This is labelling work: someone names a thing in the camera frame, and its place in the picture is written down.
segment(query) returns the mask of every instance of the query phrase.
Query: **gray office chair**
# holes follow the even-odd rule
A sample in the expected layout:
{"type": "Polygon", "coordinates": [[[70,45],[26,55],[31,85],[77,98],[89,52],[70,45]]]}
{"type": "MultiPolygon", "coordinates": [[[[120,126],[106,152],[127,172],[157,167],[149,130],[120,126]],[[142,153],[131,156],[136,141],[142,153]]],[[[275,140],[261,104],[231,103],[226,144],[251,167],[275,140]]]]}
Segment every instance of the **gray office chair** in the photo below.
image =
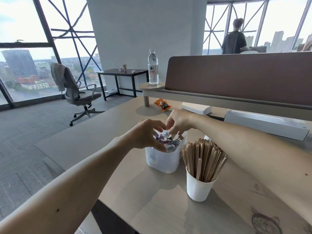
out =
{"type": "Polygon", "coordinates": [[[97,114],[97,113],[102,113],[104,111],[96,111],[95,108],[88,109],[92,106],[92,101],[100,98],[102,96],[101,93],[95,92],[96,90],[96,84],[89,84],[87,86],[81,86],[81,81],[75,81],[73,78],[70,70],[66,67],[65,72],[64,72],[64,86],[67,89],[65,98],[66,101],[69,102],[70,104],[76,105],[76,106],[83,106],[84,111],[74,113],[75,119],[70,121],[70,126],[73,126],[73,122],[82,118],[84,115],[87,115],[89,118],[91,118],[90,114],[97,114]],[[94,88],[92,91],[90,90],[81,90],[86,87],[90,87],[94,85],[94,88]]]}

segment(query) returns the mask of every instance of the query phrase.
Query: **man's hair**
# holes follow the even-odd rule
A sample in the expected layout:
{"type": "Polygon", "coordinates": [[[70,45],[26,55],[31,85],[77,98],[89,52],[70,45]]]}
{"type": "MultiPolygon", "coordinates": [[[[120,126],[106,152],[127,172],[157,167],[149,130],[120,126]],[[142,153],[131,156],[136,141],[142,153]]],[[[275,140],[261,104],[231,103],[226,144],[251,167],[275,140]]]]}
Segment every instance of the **man's hair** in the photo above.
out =
{"type": "Polygon", "coordinates": [[[233,26],[234,26],[234,28],[238,28],[239,29],[243,23],[244,23],[244,19],[242,19],[242,18],[235,19],[233,21],[233,26]]]}

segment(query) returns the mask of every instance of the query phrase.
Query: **dark t-shirt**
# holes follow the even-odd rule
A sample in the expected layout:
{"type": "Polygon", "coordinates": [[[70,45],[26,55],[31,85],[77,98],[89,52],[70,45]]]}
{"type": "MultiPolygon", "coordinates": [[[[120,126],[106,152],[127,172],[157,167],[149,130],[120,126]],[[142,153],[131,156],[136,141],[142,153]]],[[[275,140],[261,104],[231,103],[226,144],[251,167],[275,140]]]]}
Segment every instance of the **dark t-shirt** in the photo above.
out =
{"type": "Polygon", "coordinates": [[[240,49],[247,46],[242,32],[233,31],[224,38],[222,54],[240,54],[240,49]]]}

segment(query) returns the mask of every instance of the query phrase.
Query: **clear plastic container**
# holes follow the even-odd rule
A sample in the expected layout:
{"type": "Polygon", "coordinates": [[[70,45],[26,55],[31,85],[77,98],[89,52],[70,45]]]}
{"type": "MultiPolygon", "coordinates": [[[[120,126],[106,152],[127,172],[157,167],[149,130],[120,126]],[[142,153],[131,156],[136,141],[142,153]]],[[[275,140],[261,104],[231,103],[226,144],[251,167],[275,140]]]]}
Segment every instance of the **clear plastic container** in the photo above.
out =
{"type": "Polygon", "coordinates": [[[184,132],[182,136],[184,139],[172,153],[163,153],[151,147],[145,148],[146,163],[150,167],[158,169],[163,173],[173,173],[180,163],[180,152],[182,150],[182,146],[186,144],[187,132],[184,132]]]}

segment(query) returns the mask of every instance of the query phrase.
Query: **desk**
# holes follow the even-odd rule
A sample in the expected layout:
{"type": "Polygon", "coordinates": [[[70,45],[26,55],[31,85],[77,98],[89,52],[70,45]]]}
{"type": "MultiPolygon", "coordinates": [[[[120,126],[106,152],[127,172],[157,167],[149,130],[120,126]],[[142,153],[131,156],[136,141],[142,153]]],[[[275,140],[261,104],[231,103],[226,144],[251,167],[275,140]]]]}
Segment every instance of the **desk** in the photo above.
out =
{"type": "Polygon", "coordinates": [[[126,71],[119,71],[119,69],[109,69],[109,70],[97,72],[97,74],[98,74],[98,77],[99,77],[99,83],[101,85],[101,90],[102,90],[102,94],[103,94],[103,97],[104,97],[104,101],[106,101],[107,97],[110,97],[112,95],[115,95],[115,94],[121,95],[119,90],[129,90],[129,91],[132,91],[133,92],[133,97],[135,98],[136,97],[136,92],[142,92],[141,90],[136,90],[135,89],[135,76],[137,76],[137,75],[146,74],[146,82],[149,81],[149,71],[148,70],[127,69],[126,71]],[[101,79],[101,75],[114,75],[115,76],[115,81],[116,81],[116,86],[117,86],[117,93],[110,94],[108,96],[105,95],[104,88],[103,88],[103,83],[102,83],[102,79],[101,79]],[[119,88],[117,76],[129,76],[129,77],[131,77],[132,89],[119,88]]]}
{"type": "MultiPolygon", "coordinates": [[[[153,104],[155,100],[150,98],[150,106],[145,107],[143,97],[139,96],[36,146],[67,170],[142,119],[165,122],[170,111],[162,112],[153,104]],[[88,138],[88,146],[81,145],[85,138],[88,138]]],[[[171,109],[181,108],[181,102],[168,100],[168,103],[172,105],[171,109]]],[[[213,107],[211,115],[222,117],[225,112],[226,109],[213,107]]],[[[188,131],[188,141],[203,136],[198,130],[188,131]]],[[[306,144],[299,142],[300,147],[306,144]]],[[[144,149],[132,149],[109,179],[99,201],[140,234],[252,234],[256,230],[251,220],[257,213],[267,220],[278,217],[283,234],[305,233],[303,228],[307,227],[305,220],[230,159],[207,200],[197,203],[186,193],[183,162],[176,172],[165,174],[146,164],[144,149]]]]}

